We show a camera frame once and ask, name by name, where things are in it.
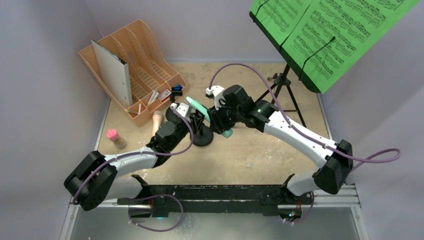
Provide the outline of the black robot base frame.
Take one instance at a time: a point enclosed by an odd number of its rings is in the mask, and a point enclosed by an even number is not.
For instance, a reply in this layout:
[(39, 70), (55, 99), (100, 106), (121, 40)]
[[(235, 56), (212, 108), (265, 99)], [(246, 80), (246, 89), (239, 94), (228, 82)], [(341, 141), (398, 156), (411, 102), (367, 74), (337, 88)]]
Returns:
[(148, 185), (135, 197), (122, 197), (118, 205), (133, 210), (147, 206), (153, 217), (170, 213), (261, 214), (296, 220), (301, 207), (314, 203), (312, 193), (295, 196), (286, 184), (259, 185)]

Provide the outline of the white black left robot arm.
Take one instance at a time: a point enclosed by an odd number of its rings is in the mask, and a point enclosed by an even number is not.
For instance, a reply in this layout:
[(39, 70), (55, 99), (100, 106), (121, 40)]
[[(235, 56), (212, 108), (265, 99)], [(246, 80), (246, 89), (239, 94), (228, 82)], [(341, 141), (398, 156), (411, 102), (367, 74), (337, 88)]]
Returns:
[(63, 183), (72, 196), (72, 205), (90, 211), (106, 200), (117, 178), (159, 167), (172, 156), (187, 152), (194, 143), (195, 128), (206, 118), (198, 112), (188, 117), (178, 114), (177, 118), (177, 122), (162, 122), (150, 142), (138, 150), (106, 155), (98, 150), (88, 153)]

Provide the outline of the mint green toy microphone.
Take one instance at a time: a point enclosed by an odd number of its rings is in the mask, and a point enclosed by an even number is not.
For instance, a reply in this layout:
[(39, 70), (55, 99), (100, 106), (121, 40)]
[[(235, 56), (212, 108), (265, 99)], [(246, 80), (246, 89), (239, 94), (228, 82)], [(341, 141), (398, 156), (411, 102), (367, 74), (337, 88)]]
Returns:
[[(204, 119), (206, 121), (208, 121), (210, 124), (211, 119), (208, 113), (208, 109), (203, 106), (202, 104), (200, 104), (198, 101), (192, 99), (191, 97), (187, 96), (186, 97), (186, 101), (189, 103), (190, 106), (192, 106), (195, 110), (198, 110), (202, 115), (204, 115)], [(225, 138), (229, 138), (231, 137), (231, 135), (233, 134), (233, 130), (230, 128), (229, 130), (224, 131), (223, 133), (221, 133), (221, 135)]]

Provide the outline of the pink toy microphone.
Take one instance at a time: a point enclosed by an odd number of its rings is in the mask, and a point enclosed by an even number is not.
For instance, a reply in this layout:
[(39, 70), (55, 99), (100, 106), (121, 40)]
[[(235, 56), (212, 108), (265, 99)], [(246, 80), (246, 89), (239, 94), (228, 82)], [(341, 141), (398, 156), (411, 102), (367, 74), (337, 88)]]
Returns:
[(152, 115), (152, 136), (155, 136), (163, 121), (163, 114), (160, 110), (156, 110)]

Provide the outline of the black mic stand with green mic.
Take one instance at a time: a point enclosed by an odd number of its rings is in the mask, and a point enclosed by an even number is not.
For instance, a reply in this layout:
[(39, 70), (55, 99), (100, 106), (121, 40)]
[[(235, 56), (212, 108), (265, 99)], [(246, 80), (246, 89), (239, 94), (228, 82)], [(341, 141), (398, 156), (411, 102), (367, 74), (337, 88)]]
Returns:
[(190, 114), (191, 127), (194, 133), (193, 144), (197, 147), (206, 147), (210, 145), (214, 139), (213, 131), (204, 124), (205, 116), (195, 110)]

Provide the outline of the black mic stand for pink mic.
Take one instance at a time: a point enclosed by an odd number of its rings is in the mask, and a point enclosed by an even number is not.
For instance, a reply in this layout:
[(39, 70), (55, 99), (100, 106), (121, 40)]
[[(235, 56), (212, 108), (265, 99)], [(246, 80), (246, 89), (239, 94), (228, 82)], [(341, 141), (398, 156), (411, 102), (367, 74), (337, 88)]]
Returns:
[[(182, 86), (175, 86), (171, 88), (171, 94), (169, 96), (169, 100), (171, 104), (176, 104), (176, 106), (179, 105), (179, 103), (176, 102), (176, 97), (181, 97), (183, 95), (183, 87)], [(168, 122), (177, 123), (179, 121), (179, 117), (173, 112), (172, 106), (170, 105), (169, 108), (165, 112), (165, 117)]]

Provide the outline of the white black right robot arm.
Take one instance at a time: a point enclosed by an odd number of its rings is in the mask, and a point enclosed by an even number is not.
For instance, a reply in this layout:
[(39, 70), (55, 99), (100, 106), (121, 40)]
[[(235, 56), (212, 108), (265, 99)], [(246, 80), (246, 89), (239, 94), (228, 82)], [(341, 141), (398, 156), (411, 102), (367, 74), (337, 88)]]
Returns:
[(352, 160), (329, 148), (335, 147), (345, 154), (352, 154), (352, 146), (343, 140), (336, 143), (322, 137), (303, 125), (283, 116), (276, 105), (267, 100), (254, 101), (240, 85), (225, 89), (219, 85), (207, 88), (205, 95), (214, 100), (208, 114), (218, 133), (229, 131), (236, 123), (274, 136), (308, 157), (316, 170), (289, 177), (281, 189), (280, 196), (288, 204), (294, 203), (301, 195), (322, 190), (336, 195), (353, 168)]

